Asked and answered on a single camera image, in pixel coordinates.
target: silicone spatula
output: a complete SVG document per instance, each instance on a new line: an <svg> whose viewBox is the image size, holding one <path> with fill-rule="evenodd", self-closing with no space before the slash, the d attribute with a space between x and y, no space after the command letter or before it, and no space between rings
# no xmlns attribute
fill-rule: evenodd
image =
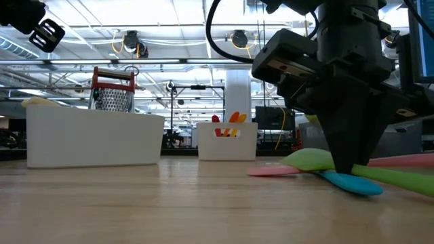
<svg viewBox="0 0 434 244"><path fill-rule="evenodd" d="M239 117L239 112L233 113L231 118L229 118L229 123L235 123L238 120L238 117ZM230 130L231 130L231 128L225 129L223 136L227 137L229 135Z"/></svg>
<svg viewBox="0 0 434 244"><path fill-rule="evenodd" d="M249 176L284 176L302 173L309 172L300 171L299 169L290 166L258 167L248 170ZM335 186L348 192L365 196L374 196L382 193L381 187L377 184L357 176L339 174L333 171L318 172L317 174L324 177Z"/></svg>
<svg viewBox="0 0 434 244"><path fill-rule="evenodd" d="M432 167L434 166L434 153L417 155L404 155L371 159L368 166L372 167Z"/></svg>
<svg viewBox="0 0 434 244"><path fill-rule="evenodd" d="M246 114L242 114L238 117L236 123L244 123L245 119L247 118ZM231 133L231 137L235 137L235 135L237 135L238 133L238 129L233 129L232 133Z"/></svg>
<svg viewBox="0 0 434 244"><path fill-rule="evenodd" d="M434 153L404 155L396 157L384 157L369 160L369 167L433 167ZM284 176L290 174L301 174L303 171L291 166L269 166L248 169L249 176Z"/></svg>
<svg viewBox="0 0 434 244"><path fill-rule="evenodd" d="M333 158L330 152L316 148L298 150L286 157L282 162L303 171L334 169ZM404 173L362 165L354 165L351 173L356 176L377 180L422 195L434 197L434 176Z"/></svg>
<svg viewBox="0 0 434 244"><path fill-rule="evenodd" d="M212 121L212 123L219 123L220 118L218 118L217 115L212 115L211 121ZM215 129L214 131L216 132L217 137L222 136L222 129Z"/></svg>
<svg viewBox="0 0 434 244"><path fill-rule="evenodd" d="M383 192L379 185L357 176L340 174L334 171L318 172L317 174L347 192L364 196L376 196Z"/></svg>

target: small white bin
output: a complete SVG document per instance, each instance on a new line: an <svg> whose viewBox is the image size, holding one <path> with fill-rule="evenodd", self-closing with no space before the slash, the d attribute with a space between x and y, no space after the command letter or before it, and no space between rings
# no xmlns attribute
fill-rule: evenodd
<svg viewBox="0 0 434 244"><path fill-rule="evenodd" d="M164 117L53 106L27 107L27 167L156 164Z"/></svg>
<svg viewBox="0 0 434 244"><path fill-rule="evenodd" d="M237 137L217 137L215 129L238 129ZM198 123L199 160L254 161L257 123Z"/></svg>

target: table surface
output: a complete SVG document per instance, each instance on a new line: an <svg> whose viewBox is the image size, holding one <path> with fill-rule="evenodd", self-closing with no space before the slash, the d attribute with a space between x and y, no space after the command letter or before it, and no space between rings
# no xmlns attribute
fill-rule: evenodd
<svg viewBox="0 0 434 244"><path fill-rule="evenodd" d="M309 174L247 177L247 168L277 162L259 160L45 170L2 162L0 242L433 242L434 199L387 185L358 197Z"/></svg>

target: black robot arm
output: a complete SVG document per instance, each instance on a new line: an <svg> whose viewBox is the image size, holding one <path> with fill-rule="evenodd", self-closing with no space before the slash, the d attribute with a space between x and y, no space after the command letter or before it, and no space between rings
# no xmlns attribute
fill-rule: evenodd
<svg viewBox="0 0 434 244"><path fill-rule="evenodd" d="M41 22L45 4L38 0L0 0L0 25L12 25L44 52L53 52L65 35L53 20Z"/></svg>
<svg viewBox="0 0 434 244"><path fill-rule="evenodd" d="M383 82L395 69L380 42L391 34L390 25L378 18L385 0L262 2L268 13L281 4L303 15L318 9L317 40L279 30L252 60L252 75L276 85L288 108L317 115L337 172L350 174L353 164L366 165L387 125L434 113L431 90L413 82L403 89ZM400 59L408 59L408 51L401 52ZM237 58L232 59L250 62Z"/></svg>

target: white column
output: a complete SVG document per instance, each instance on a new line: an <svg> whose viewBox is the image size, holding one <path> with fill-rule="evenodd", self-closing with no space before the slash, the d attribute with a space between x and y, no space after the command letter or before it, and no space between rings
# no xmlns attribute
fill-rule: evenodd
<svg viewBox="0 0 434 244"><path fill-rule="evenodd" d="M231 115L239 111L247 115L246 122L252 121L252 99L250 87L250 72L248 70L227 70L226 83L226 122Z"/></svg>

